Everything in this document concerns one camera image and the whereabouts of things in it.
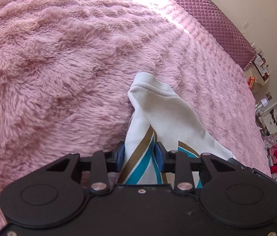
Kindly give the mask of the pink fluffy bed blanket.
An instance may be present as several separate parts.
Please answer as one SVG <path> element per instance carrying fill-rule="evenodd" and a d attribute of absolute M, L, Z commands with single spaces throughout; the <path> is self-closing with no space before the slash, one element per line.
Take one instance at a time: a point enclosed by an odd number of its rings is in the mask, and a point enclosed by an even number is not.
<path fill-rule="evenodd" d="M 173 0 L 0 0 L 0 193 L 123 140 L 139 72 L 169 84 L 241 163 L 270 172 L 243 70 Z"/>

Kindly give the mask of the white table lamp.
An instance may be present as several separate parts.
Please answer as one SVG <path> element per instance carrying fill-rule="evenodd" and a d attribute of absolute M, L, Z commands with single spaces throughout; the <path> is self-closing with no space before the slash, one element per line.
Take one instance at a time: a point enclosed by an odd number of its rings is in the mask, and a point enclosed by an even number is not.
<path fill-rule="evenodd" d="M 266 107 L 269 105 L 269 101 L 268 101 L 267 98 L 261 99 L 260 102 L 261 102 L 261 105 L 262 105 L 264 108 L 266 108 Z"/>

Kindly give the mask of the red snack bag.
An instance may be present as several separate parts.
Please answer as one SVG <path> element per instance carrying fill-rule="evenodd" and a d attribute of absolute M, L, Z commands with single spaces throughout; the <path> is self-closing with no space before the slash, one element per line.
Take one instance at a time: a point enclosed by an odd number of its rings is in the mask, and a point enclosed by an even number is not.
<path fill-rule="evenodd" d="M 255 78 L 254 77 L 249 77 L 247 83 L 248 83 L 249 89 L 252 89 L 252 87 L 253 87 L 253 85 L 255 83 Z"/>

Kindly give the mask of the cream bedside table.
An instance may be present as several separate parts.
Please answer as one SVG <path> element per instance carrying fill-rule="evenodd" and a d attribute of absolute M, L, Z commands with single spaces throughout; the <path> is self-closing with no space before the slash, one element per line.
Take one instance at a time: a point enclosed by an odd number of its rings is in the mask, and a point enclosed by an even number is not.
<path fill-rule="evenodd" d="M 249 77 L 255 78 L 255 83 L 250 89 L 253 94 L 258 93 L 269 81 L 268 64 L 262 55 L 256 54 L 250 66 L 245 70 L 245 76 L 248 81 Z"/>

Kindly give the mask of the purple quilted headboard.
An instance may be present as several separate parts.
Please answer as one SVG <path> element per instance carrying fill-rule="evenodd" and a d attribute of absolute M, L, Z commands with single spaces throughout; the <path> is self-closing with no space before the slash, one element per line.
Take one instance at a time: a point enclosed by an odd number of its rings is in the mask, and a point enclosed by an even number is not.
<path fill-rule="evenodd" d="M 212 0 L 174 1 L 194 16 L 243 70 L 249 68 L 255 58 L 254 49 Z"/>

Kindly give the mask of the white sweatshirt with print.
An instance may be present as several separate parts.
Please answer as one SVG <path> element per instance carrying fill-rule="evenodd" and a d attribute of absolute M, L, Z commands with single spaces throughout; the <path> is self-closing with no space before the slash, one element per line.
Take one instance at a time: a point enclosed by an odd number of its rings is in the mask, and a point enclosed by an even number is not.
<path fill-rule="evenodd" d="M 235 155 L 215 140 L 194 110 L 173 89 L 152 74 L 138 73 L 128 91 L 134 108 L 125 139 L 125 157 L 119 184 L 173 184 L 174 175 L 162 172 L 153 148 L 178 150 L 191 158 L 204 152 L 224 160 Z"/>

